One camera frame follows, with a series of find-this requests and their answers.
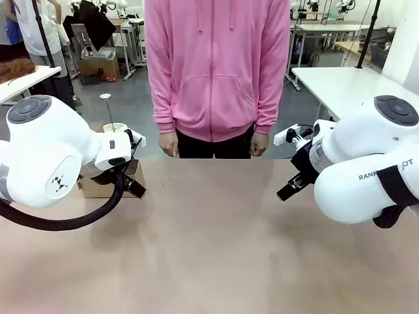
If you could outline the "person's right forearm pink sleeve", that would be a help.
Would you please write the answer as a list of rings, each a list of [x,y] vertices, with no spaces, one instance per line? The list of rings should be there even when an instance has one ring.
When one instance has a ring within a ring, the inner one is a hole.
[[[160,133],[175,131],[172,114],[172,87],[170,67],[160,61],[147,60],[153,118]]]

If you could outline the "black jacket on chair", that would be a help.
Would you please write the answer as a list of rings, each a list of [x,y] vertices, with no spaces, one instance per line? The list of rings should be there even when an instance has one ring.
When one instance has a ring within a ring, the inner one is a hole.
[[[70,7],[73,15],[67,15],[63,22],[67,36],[70,39],[75,36],[72,24],[84,24],[94,48],[99,50],[105,46],[116,32],[112,22],[91,1],[77,0],[75,3],[70,3]]]

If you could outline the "white background workbench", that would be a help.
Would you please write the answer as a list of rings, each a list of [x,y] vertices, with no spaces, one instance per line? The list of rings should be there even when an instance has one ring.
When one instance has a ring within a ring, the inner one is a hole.
[[[303,57],[308,56],[306,43],[309,39],[323,39],[328,45],[334,45],[339,39],[355,39],[360,31],[368,28],[369,25],[366,24],[292,24],[287,66],[301,66]]]

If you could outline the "white side table with legs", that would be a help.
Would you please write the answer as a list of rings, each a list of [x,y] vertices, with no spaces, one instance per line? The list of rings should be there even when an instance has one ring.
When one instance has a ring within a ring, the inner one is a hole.
[[[292,72],[319,101],[316,119],[337,121],[381,95],[404,99],[419,112],[418,95],[368,68],[294,67]]]

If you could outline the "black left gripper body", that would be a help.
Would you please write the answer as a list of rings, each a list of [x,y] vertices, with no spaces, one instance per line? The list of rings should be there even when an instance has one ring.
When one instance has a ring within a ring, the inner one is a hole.
[[[115,182],[115,171],[108,169],[101,174],[92,178],[92,180],[99,185],[114,184]]]

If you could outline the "brown furry item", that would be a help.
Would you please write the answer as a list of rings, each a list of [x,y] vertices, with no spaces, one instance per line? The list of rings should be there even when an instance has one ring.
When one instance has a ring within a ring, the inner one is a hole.
[[[35,64],[26,58],[0,63],[0,84],[32,74],[35,70]]]

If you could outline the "person's right hand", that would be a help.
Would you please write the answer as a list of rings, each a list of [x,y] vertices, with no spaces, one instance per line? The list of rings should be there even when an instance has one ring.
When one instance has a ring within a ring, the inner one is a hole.
[[[175,131],[170,133],[161,133],[159,137],[159,145],[166,155],[169,157],[177,157],[178,138]]]

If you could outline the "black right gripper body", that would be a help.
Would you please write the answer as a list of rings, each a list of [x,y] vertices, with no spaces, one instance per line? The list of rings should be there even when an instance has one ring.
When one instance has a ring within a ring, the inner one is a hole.
[[[291,159],[291,163],[299,171],[294,178],[294,181],[298,185],[314,184],[319,176],[319,173],[315,170],[314,166],[310,161],[310,149],[312,148],[311,143],[305,144]]]

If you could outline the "cardboard box on floor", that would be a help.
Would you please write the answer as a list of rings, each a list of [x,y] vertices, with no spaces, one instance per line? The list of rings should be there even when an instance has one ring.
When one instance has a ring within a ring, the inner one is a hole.
[[[95,76],[102,82],[122,79],[115,48],[102,47],[95,56],[83,56],[77,66],[81,76]]]

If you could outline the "person's left forearm pink sleeve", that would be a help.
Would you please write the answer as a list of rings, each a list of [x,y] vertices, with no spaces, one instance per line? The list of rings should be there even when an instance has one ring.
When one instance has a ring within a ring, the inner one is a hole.
[[[282,96],[286,68],[287,61],[261,64],[255,121],[255,131],[257,133],[268,135],[271,127],[278,119],[279,102]]]

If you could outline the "grey mesh basket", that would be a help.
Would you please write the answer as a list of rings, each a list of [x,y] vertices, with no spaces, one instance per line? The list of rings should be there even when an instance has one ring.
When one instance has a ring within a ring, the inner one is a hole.
[[[371,55],[371,63],[379,68],[383,69],[386,63],[388,54],[390,52],[391,44],[370,44],[369,51]]]

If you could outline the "person in blue top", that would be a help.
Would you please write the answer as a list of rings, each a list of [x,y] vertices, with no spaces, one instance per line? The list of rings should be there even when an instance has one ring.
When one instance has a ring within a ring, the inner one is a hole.
[[[0,62],[19,58],[24,53],[18,24],[6,15],[5,0],[0,0]]]

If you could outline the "brown cardboard cup carrier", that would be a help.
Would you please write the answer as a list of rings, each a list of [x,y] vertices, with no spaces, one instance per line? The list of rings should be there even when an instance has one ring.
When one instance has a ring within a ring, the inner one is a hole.
[[[138,184],[145,188],[145,179],[139,160],[132,160],[130,162],[130,165],[128,166],[128,169],[126,171],[126,175],[129,176],[131,179],[137,181]],[[113,183],[98,184],[89,178],[79,179],[77,187],[82,192],[85,198],[108,199],[111,197],[114,190]]]

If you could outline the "person in pink hoodie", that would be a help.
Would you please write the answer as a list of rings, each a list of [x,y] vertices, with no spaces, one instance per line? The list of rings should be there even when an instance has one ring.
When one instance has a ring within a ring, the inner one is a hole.
[[[147,60],[170,67],[179,158],[251,158],[261,64],[287,61],[289,0],[145,0]]]

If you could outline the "black stand pole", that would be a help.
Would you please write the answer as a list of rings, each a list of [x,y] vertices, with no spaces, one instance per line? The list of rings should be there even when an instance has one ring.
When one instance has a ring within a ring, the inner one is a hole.
[[[369,29],[368,29],[368,32],[367,32],[367,36],[365,38],[365,42],[363,44],[363,49],[362,49],[361,55],[358,59],[358,63],[355,67],[356,69],[362,69],[363,68],[363,62],[364,62],[365,56],[367,54],[368,45],[371,41],[374,26],[375,26],[376,20],[378,18],[378,11],[379,11],[379,8],[380,8],[380,3],[381,3],[381,0],[376,0],[373,15],[371,16],[370,26],[369,26]]]
[[[50,67],[55,67],[56,64],[53,60],[53,57],[50,51],[50,47],[49,47],[49,43],[48,43],[48,39],[46,36],[45,27],[44,27],[45,23],[43,22],[44,20],[48,20],[48,16],[44,16],[43,14],[40,13],[39,11],[40,6],[38,5],[37,0],[31,0],[31,4],[32,4],[33,11],[35,14],[35,20],[37,22],[37,26],[39,28],[39,32],[41,35],[43,46],[46,52],[46,56],[47,56],[48,61],[50,62]]]

